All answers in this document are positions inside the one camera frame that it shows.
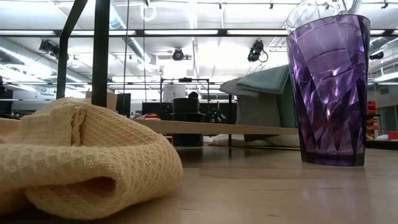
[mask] purple plastic tumbler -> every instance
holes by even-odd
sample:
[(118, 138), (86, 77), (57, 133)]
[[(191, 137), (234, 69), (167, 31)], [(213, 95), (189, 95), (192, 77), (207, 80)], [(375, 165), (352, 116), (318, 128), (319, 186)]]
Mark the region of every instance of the purple plastic tumbler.
[(332, 16), (287, 37), (304, 162), (363, 166), (370, 20)]

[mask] light fixture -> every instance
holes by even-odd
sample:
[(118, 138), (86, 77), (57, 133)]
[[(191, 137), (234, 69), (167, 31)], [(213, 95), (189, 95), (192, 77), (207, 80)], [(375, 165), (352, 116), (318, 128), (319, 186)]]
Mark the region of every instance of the light fixture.
[(145, 30), (147, 35), (216, 35), (218, 30)]
[(50, 54), (56, 59), (58, 59), (60, 53), (60, 47), (51, 43), (49, 40), (42, 40), (39, 50), (41, 50), (45, 54)]
[(27, 86), (27, 85), (8, 85), (14, 88), (18, 88), (21, 90), (26, 90), (26, 91), (36, 91), (35, 88), (31, 87), (31, 86)]
[[(136, 31), (135, 30), (127, 30), (127, 35), (135, 35)], [(109, 36), (113, 35), (126, 35), (125, 30), (110, 30), (109, 31)]]
[(28, 72), (30, 72), (30, 73), (42, 74), (44, 76), (50, 76), (51, 74), (53, 74), (53, 69), (46, 65), (42, 65), (39, 62), (36, 62), (28, 57), (17, 54), (17, 53), (15, 53), (11, 50), (8, 50), (4, 47), (0, 47), (0, 50), (19, 59), (21, 62), (23, 62), (26, 66), (26, 70), (28, 70)]
[(94, 35), (94, 31), (93, 30), (74, 30), (74, 31), (72, 31), (72, 33), (70, 35)]
[(0, 30), (0, 35), (37, 35), (37, 36), (55, 36), (51, 30)]
[(384, 82), (384, 83), (378, 83), (378, 85), (398, 85), (398, 82)]
[(21, 101), (46, 101), (46, 99), (21, 99)]
[[(262, 61), (260, 60), (260, 56), (262, 54), (267, 55), (267, 59)], [(264, 44), (262, 43), (262, 40), (256, 40), (253, 46), (250, 49), (249, 56), (248, 56), (248, 61), (249, 62), (256, 62), (260, 61), (262, 63), (268, 61), (268, 54), (267, 52), (264, 51)]]
[(228, 35), (287, 35), (286, 30), (227, 30)]
[(379, 82), (391, 80), (393, 78), (398, 78), (398, 72), (384, 74), (384, 75), (382, 75), (380, 77), (375, 78), (374, 82), (379, 83)]
[(19, 101), (18, 99), (0, 99), (0, 101)]
[(179, 61), (184, 59), (184, 53), (182, 49), (175, 49), (172, 55), (173, 60)]
[(371, 30), (371, 35), (381, 35), (385, 30)]
[(46, 82), (5, 82), (4, 84), (7, 84), (7, 85), (13, 85), (13, 84), (15, 84), (15, 85), (20, 85), (20, 84), (23, 84), (23, 85), (48, 85), (48, 83), (46, 83)]

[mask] desk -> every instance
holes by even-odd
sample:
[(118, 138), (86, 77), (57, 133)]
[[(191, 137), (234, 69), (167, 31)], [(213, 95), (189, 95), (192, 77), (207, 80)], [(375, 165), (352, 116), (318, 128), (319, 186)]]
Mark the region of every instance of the desk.
[(95, 222), (29, 210), (1, 217), (1, 223), (389, 224), (398, 220), (395, 151), (367, 149), (365, 167), (306, 164), (298, 151), (227, 147), (177, 151), (184, 177), (165, 197)]

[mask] fluorescent light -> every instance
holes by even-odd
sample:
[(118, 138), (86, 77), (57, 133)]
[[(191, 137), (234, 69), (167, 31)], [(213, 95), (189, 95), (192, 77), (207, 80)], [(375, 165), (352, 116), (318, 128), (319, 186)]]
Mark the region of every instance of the fluorescent light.
[(216, 35), (218, 30), (146, 30), (147, 35)]
[(379, 83), (379, 82), (383, 82), (383, 81), (387, 81), (387, 80), (391, 80), (393, 78), (398, 78), (398, 72), (393, 72), (393, 73), (389, 73), (389, 74), (384, 74), (380, 77), (377, 77), (374, 79), (374, 82)]
[(286, 30), (227, 30), (228, 35), (287, 35)]
[(8, 83), (15, 84), (15, 85), (20, 85), (20, 84), (23, 84), (23, 85), (48, 85), (47, 82), (8, 82)]
[(53, 35), (55, 32), (51, 30), (0, 30), (0, 35)]
[(67, 85), (87, 85), (88, 83), (67, 83)]
[(381, 35), (385, 30), (371, 30), (371, 35)]
[[(135, 30), (127, 30), (127, 35), (135, 35), (136, 31)], [(109, 35), (126, 35), (125, 30), (110, 30)]]
[(21, 101), (46, 101), (46, 99), (21, 99)]
[(93, 30), (74, 30), (70, 35), (94, 35)]
[(18, 101), (18, 99), (0, 99), (0, 101)]
[(31, 87), (31, 86), (27, 86), (27, 85), (8, 85), (14, 88), (19, 88), (21, 90), (26, 90), (26, 91), (36, 91), (35, 88)]
[(384, 82), (384, 83), (378, 83), (378, 85), (398, 85), (398, 82)]

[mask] ceiling light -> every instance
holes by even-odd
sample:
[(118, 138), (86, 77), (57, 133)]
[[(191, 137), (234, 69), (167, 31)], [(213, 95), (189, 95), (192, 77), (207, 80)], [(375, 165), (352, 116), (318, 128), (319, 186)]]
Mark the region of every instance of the ceiling light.
[(27, 85), (8, 85), (14, 88), (18, 88), (21, 90), (26, 90), (26, 91), (36, 91), (35, 88), (31, 87), (31, 86), (27, 86)]
[(18, 99), (0, 99), (0, 101), (19, 101)]
[(0, 30), (0, 35), (55, 36), (55, 32), (51, 30)]
[(21, 101), (46, 101), (46, 99), (23, 99)]
[(286, 30), (227, 30), (228, 35), (287, 35)]
[(48, 83), (45, 83), (45, 82), (6, 82), (5, 84), (8, 84), (8, 83), (15, 84), (15, 85), (20, 85), (20, 84), (23, 84), (23, 85), (48, 85)]
[(79, 83), (66, 83), (67, 85), (87, 85), (88, 83), (82, 83), (82, 82), (79, 82)]
[[(127, 30), (127, 35), (135, 35), (136, 31), (135, 30)], [(126, 35), (125, 30), (110, 30), (109, 35)]]
[(41, 64), (37, 61), (34, 61), (30, 58), (27, 58), (25, 56), (17, 54), (11, 50), (5, 49), (4, 47), (0, 47), (0, 50), (2, 50), (3, 52), (5, 52), (15, 58), (18, 58), (21, 62), (23, 62), (26, 65), (25, 69), (29, 73), (42, 74), (44, 76), (50, 76), (51, 74), (53, 74), (53, 69), (46, 65), (43, 65), (43, 64)]
[(371, 30), (371, 35), (381, 35), (385, 30)]
[(398, 82), (384, 82), (384, 83), (378, 83), (378, 85), (398, 85)]
[(379, 83), (379, 82), (391, 80), (393, 78), (398, 78), (398, 72), (384, 74), (384, 75), (382, 75), (380, 77), (375, 78), (374, 82)]
[(70, 35), (94, 35), (94, 31), (93, 30), (74, 30), (74, 31), (72, 31), (72, 33)]
[(145, 30), (147, 35), (216, 35), (218, 30)]

